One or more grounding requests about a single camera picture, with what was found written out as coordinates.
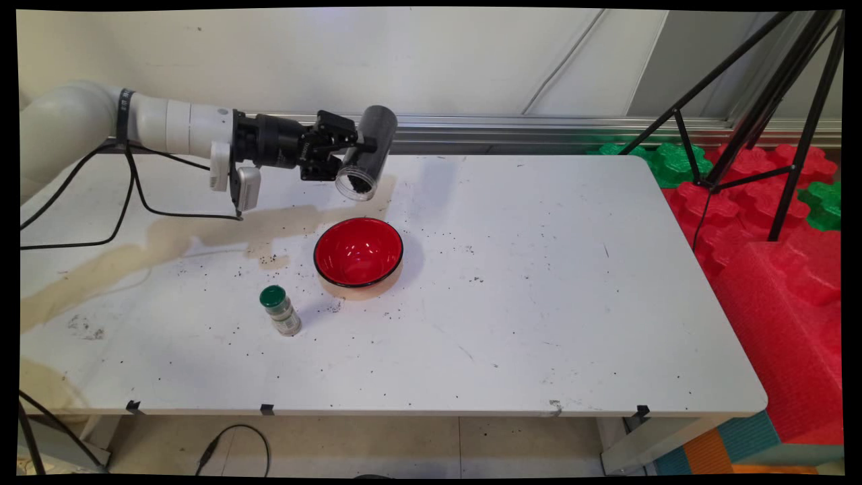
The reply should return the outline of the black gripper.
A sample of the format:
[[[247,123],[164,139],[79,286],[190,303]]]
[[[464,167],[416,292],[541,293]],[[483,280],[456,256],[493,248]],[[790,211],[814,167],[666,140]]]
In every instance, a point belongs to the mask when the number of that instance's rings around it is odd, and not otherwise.
[[[310,126],[292,119],[234,111],[233,163],[286,169],[301,166],[302,181],[335,181],[342,159],[332,154],[312,154],[307,147],[309,135]],[[317,111],[317,137],[317,152],[348,148],[376,151],[376,138],[364,135],[353,120],[329,111]]]

